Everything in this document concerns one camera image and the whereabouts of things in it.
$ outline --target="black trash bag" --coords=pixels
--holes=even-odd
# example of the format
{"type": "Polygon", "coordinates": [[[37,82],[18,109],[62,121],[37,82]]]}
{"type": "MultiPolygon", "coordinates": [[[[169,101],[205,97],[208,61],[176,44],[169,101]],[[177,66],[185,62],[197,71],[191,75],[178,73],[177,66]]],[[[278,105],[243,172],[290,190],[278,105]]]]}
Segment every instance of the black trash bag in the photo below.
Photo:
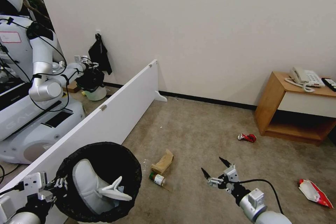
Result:
{"type": "Polygon", "coordinates": [[[99,86],[104,87],[104,73],[97,68],[87,68],[84,74],[76,79],[76,82],[80,89],[92,93],[99,86]]]}
{"type": "Polygon", "coordinates": [[[103,44],[100,34],[96,34],[96,42],[90,47],[89,55],[92,62],[99,64],[98,69],[106,71],[109,75],[112,73],[112,68],[107,57],[107,49],[103,44]]]}
{"type": "Polygon", "coordinates": [[[141,185],[141,166],[133,153],[126,147],[112,142],[99,142],[86,145],[63,160],[56,178],[68,175],[68,191],[65,197],[58,197],[57,208],[70,218],[81,222],[113,222],[128,215],[134,206],[141,185]],[[119,201],[110,211],[94,214],[83,202],[72,179],[74,166],[82,159],[88,159],[96,174],[108,184],[122,176],[120,186],[131,201],[119,201]]]}

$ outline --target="white telephone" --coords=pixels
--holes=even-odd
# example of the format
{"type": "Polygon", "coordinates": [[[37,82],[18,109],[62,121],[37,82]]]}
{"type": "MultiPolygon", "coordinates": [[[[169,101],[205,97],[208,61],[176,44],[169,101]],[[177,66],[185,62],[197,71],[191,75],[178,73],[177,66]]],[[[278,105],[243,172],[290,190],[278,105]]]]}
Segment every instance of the white telephone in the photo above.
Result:
{"type": "Polygon", "coordinates": [[[285,78],[285,81],[295,86],[301,87],[305,92],[311,93],[315,89],[307,87],[322,87],[325,86],[321,78],[311,70],[303,70],[300,67],[293,67],[289,72],[290,78],[285,78]]]}

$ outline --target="red can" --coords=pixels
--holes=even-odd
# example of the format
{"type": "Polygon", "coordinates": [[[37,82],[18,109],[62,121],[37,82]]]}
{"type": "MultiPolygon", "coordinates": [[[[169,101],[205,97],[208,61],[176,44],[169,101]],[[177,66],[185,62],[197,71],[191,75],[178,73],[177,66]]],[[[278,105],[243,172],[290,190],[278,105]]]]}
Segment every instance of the red can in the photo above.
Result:
{"type": "Polygon", "coordinates": [[[255,142],[257,140],[256,136],[253,134],[250,134],[250,135],[239,134],[237,138],[238,140],[245,140],[249,142],[255,142]]]}

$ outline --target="wooden nightstand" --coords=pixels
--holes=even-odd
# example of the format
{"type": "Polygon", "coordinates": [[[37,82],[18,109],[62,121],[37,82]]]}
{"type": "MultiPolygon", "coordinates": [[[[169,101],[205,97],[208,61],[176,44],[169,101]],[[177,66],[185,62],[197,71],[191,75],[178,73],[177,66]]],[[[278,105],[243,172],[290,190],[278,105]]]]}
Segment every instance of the wooden nightstand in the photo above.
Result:
{"type": "Polygon", "coordinates": [[[306,93],[272,72],[255,111],[261,135],[320,145],[336,125],[336,92],[328,87],[306,93]]]}

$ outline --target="panel hinge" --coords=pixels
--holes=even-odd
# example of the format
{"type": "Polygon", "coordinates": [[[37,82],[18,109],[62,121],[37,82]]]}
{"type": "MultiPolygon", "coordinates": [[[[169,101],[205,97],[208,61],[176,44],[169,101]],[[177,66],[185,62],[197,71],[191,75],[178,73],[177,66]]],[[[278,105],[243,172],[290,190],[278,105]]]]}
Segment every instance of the panel hinge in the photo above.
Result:
{"type": "Polygon", "coordinates": [[[101,109],[102,111],[104,111],[106,108],[107,108],[107,105],[106,105],[106,104],[104,104],[103,106],[100,107],[100,109],[101,109]]]}

